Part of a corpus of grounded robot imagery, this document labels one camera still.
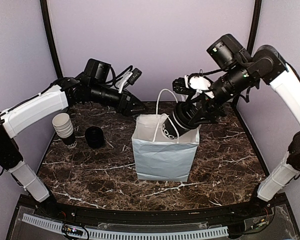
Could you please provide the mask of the stack of black lids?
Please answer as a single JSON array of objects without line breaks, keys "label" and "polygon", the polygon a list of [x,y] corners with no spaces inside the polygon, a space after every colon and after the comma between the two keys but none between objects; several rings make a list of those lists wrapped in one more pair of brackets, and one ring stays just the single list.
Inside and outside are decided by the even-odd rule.
[{"label": "stack of black lids", "polygon": [[99,149],[105,145],[104,133],[100,127],[88,127],[84,136],[88,146],[92,149]]}]

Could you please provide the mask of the white paper bag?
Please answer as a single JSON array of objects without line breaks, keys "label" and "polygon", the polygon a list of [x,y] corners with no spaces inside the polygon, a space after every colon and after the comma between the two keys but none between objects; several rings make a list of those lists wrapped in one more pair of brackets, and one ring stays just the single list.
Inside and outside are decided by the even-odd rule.
[{"label": "white paper bag", "polygon": [[165,121],[173,118],[159,114],[159,100],[155,114],[141,114],[131,137],[137,178],[148,181],[186,182],[200,143],[200,128],[173,136]]}]

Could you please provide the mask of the stack of paper cups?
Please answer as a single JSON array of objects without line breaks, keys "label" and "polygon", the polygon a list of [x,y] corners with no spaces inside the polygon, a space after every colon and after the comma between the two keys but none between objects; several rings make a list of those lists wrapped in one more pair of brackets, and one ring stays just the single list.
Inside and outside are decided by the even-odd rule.
[{"label": "stack of paper cups", "polygon": [[60,113],[52,119],[52,125],[68,149],[73,149],[77,146],[74,127],[70,116],[67,113]]}]

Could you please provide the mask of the black paper coffee cup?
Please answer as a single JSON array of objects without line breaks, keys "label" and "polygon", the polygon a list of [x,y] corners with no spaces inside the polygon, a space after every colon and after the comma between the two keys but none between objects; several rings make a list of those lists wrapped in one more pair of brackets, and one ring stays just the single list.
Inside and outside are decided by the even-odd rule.
[{"label": "black paper coffee cup", "polygon": [[185,133],[185,129],[179,124],[174,113],[171,113],[162,124],[162,133],[168,139],[175,140]]}]

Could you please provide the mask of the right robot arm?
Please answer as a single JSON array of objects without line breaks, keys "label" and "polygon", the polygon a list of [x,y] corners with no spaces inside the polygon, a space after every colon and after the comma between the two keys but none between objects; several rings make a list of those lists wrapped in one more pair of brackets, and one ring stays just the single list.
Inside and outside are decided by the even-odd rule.
[{"label": "right robot arm", "polygon": [[[225,74],[216,81],[208,80],[205,73],[185,75],[185,87],[199,93],[202,106],[191,116],[189,126],[203,121],[214,122],[221,115],[219,108],[242,91],[260,82],[269,86],[285,103],[300,126],[300,77],[295,69],[271,45],[262,45],[251,55],[232,34],[215,41],[207,52]],[[256,217],[275,194],[300,175],[300,131],[277,167],[263,180],[252,201],[245,205],[245,213]]]}]

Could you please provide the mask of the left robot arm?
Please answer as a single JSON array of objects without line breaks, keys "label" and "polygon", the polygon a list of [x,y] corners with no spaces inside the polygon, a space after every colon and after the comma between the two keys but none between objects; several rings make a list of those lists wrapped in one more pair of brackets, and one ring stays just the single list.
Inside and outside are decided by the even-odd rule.
[{"label": "left robot arm", "polygon": [[124,116],[146,112],[146,106],[126,88],[133,85],[142,71],[129,66],[119,75],[109,63],[89,59],[76,77],[59,78],[48,88],[23,102],[0,111],[0,166],[8,171],[39,203],[50,218],[61,213],[52,193],[24,161],[14,138],[24,129],[48,115],[86,102],[110,106]]}]

